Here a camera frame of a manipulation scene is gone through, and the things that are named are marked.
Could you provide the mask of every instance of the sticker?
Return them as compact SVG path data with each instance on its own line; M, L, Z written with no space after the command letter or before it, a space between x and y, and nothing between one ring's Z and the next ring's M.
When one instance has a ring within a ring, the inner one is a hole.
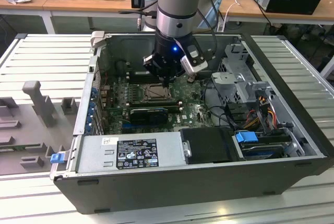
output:
M110 140L117 142L117 162L118 169L152 168L158 167L158 147L156 139L137 140Z
M102 138L102 145L116 145L118 137Z
M14 149L12 149L12 148L3 148L3 149L0 149L0 152L14 152Z

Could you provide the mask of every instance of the motherboard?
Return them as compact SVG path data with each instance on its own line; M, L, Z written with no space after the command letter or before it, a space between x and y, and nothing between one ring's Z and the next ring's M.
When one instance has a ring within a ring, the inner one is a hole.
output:
M183 76L170 86L117 77L105 89L106 134L175 132L213 126L203 105L204 82Z

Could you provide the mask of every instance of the yellow wire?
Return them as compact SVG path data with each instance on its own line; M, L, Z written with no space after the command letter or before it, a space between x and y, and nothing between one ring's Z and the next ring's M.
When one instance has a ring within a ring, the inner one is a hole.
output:
M244 128L248 128L252 126L253 124L257 123L258 121L259 121L259 118L256 118L255 120L249 122L246 126L244 126Z
M272 118L272 126L275 127L274 122L273 122L273 120L274 120L274 114L273 114L273 112L270 111L270 110L268 110L268 113L271 114L271 118Z

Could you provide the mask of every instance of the power supply label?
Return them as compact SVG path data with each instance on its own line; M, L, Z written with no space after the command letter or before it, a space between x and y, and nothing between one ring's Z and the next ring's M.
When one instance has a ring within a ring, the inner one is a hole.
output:
M118 169L152 168L159 166L156 139L119 140L117 142Z

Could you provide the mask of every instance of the robotic arm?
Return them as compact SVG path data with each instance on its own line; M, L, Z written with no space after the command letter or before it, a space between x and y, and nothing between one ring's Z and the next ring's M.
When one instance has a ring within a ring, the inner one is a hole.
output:
M184 72L193 76L208 66L211 50L203 52L192 35L199 0L158 0L156 41L144 67L168 86Z

